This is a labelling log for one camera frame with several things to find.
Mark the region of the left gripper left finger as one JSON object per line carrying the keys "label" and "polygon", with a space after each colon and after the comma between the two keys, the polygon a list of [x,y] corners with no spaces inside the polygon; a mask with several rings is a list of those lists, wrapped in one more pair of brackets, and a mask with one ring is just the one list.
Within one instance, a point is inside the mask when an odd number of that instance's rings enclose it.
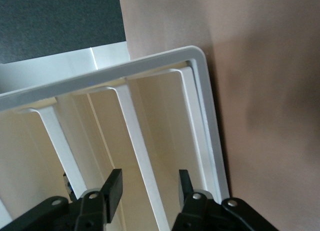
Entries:
{"label": "left gripper left finger", "polygon": [[2,231],[105,231],[123,194],[123,172],[113,169],[100,190],[69,203],[62,196],[45,199]]}

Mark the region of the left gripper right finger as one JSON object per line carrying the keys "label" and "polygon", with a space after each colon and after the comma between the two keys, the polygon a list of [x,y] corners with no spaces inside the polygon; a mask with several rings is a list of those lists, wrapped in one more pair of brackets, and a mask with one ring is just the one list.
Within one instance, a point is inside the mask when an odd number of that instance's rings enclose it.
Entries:
{"label": "left gripper right finger", "polygon": [[179,170],[181,212],[173,231],[276,231],[277,228],[240,198],[226,198],[221,204],[194,190],[186,169]]}

